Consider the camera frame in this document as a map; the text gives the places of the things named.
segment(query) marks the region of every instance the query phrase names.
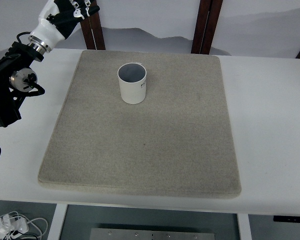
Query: white cable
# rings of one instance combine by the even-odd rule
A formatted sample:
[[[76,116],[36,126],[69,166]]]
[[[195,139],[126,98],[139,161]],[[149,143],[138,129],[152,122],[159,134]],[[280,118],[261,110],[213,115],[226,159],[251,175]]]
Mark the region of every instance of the white cable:
[[[27,224],[32,224],[32,225],[39,231],[40,236],[38,236],[38,238],[39,238],[39,239],[42,239],[42,236],[43,236],[43,235],[47,232],[47,230],[48,230],[48,227],[49,227],[48,221],[47,221],[46,219],[42,218],[42,217],[38,217],[38,218],[35,218],[35,219],[30,220],[29,218],[27,218],[26,216],[24,216],[24,215],[22,215],[22,214],[20,214],[20,216],[22,216],[22,217],[24,217],[25,219],[27,219]],[[37,225],[35,225],[35,224],[33,223],[33,221],[35,221],[35,220],[43,220],[43,221],[45,221],[46,228],[45,228],[44,233],[42,233],[42,231],[40,230],[40,228],[39,228]]]
[[[45,235],[46,232],[48,231],[49,223],[48,223],[48,221],[47,221],[46,219],[44,219],[44,218],[42,218],[42,217],[37,217],[37,218],[34,218],[34,219],[30,220],[30,219],[27,218],[25,215],[19,214],[17,211],[11,211],[11,212],[9,212],[9,213],[6,213],[6,214],[1,215],[0,218],[2,218],[2,217],[5,216],[5,215],[12,215],[12,213],[15,213],[16,216],[9,217],[8,219],[5,219],[5,220],[15,219],[15,218],[18,218],[18,219],[20,219],[20,218],[25,218],[25,219],[27,220],[26,223],[27,223],[27,224],[33,225],[33,226],[38,230],[38,232],[40,233],[40,236],[37,237],[38,239],[41,240],[42,237],[43,237],[43,235]],[[43,221],[45,222],[46,228],[45,228],[45,231],[44,231],[43,233],[42,233],[42,231],[40,230],[40,228],[39,228],[37,225],[35,225],[35,224],[33,223],[33,221],[36,221],[36,220],[43,220]],[[10,232],[15,231],[15,229],[12,229],[11,227],[6,226],[6,225],[4,225],[3,223],[1,223],[0,226],[4,226],[4,227],[10,229]],[[11,240],[10,232],[7,232],[3,239]],[[27,239],[32,239],[32,238],[33,238],[33,239],[36,239],[35,237],[23,237],[23,238],[21,238],[21,239],[24,239],[24,238],[27,238]]]
[[[33,222],[33,221],[36,221],[36,220],[43,220],[43,221],[45,222],[46,227],[45,227],[45,231],[42,233],[42,236],[45,235],[46,232],[47,232],[47,230],[48,230],[48,227],[49,227],[48,221],[47,221],[46,219],[42,218],[42,217],[37,217],[37,218],[35,218],[35,219],[32,219],[32,220],[28,221],[27,223],[33,224],[32,222]]]

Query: metal plate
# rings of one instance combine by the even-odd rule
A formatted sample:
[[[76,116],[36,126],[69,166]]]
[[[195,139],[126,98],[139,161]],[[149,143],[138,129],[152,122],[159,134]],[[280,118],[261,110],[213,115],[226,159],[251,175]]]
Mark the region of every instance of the metal plate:
[[[92,228],[90,240],[215,240],[213,233]]]

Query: robotic hand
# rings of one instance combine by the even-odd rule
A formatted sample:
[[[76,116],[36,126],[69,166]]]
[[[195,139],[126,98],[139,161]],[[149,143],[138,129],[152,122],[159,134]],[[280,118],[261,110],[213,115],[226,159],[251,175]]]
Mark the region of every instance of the robotic hand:
[[[33,60],[41,62],[56,44],[67,39],[77,23],[99,11],[94,0],[49,0],[39,15],[38,26],[20,33],[0,60],[0,127],[21,119],[19,108],[26,97],[39,96],[45,90],[37,84],[30,68]],[[27,45],[19,37],[29,34]]]

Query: gray felt mat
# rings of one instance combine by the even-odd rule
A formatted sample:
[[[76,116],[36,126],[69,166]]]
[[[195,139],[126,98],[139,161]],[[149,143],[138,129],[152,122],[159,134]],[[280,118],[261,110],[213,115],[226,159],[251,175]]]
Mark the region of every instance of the gray felt mat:
[[[139,104],[120,96],[118,68],[147,69]],[[86,50],[46,150],[47,188],[232,198],[241,185],[220,61],[201,54]]]

